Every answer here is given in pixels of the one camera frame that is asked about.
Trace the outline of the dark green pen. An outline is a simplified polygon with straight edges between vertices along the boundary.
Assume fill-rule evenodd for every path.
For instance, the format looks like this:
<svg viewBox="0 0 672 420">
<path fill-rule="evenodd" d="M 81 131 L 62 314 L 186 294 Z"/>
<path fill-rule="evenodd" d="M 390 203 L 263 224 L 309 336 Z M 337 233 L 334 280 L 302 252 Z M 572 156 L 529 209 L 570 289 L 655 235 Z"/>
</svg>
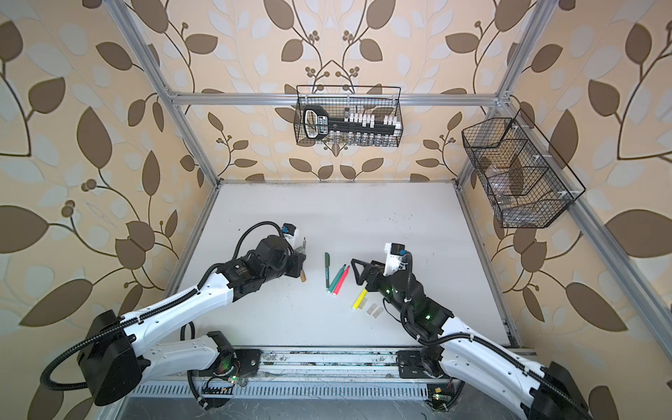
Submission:
<svg viewBox="0 0 672 420">
<path fill-rule="evenodd" d="M 330 287 L 330 267 L 331 267 L 331 256 L 328 252 L 324 253 L 324 264 L 325 264 L 325 288 L 329 290 Z"/>
</svg>

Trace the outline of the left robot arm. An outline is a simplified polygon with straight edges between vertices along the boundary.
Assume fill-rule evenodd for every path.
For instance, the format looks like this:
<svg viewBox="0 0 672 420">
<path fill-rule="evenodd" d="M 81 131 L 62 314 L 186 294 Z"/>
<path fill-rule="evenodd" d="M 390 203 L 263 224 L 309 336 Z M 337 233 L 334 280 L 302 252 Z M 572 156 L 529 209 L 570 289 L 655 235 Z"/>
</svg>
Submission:
<svg viewBox="0 0 672 420">
<path fill-rule="evenodd" d="M 297 229 L 290 223 L 229 262 L 211 265 L 197 285 L 137 311 L 97 316 L 87 338 L 50 362 L 40 383 L 52 391 L 88 390 L 94 404 L 126 397 L 138 385 L 182 371 L 214 369 L 233 348 L 222 332 L 163 344 L 169 334 L 201 316 L 233 304 L 265 283 L 299 278 L 306 254 L 294 248 Z"/>
</svg>

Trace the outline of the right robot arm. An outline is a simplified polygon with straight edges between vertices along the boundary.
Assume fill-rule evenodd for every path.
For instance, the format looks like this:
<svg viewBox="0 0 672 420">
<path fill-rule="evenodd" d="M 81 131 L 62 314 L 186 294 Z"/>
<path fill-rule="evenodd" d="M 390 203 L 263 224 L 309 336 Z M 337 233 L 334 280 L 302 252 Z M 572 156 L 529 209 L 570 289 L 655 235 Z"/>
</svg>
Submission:
<svg viewBox="0 0 672 420">
<path fill-rule="evenodd" d="M 521 419 L 588 419 L 591 414 L 572 375 L 544 366 L 469 327 L 423 290 L 410 264 L 393 274 L 384 264 L 353 259 L 355 281 L 394 307 L 402 329 L 425 350 L 428 376 L 449 376 L 493 398 Z"/>
</svg>

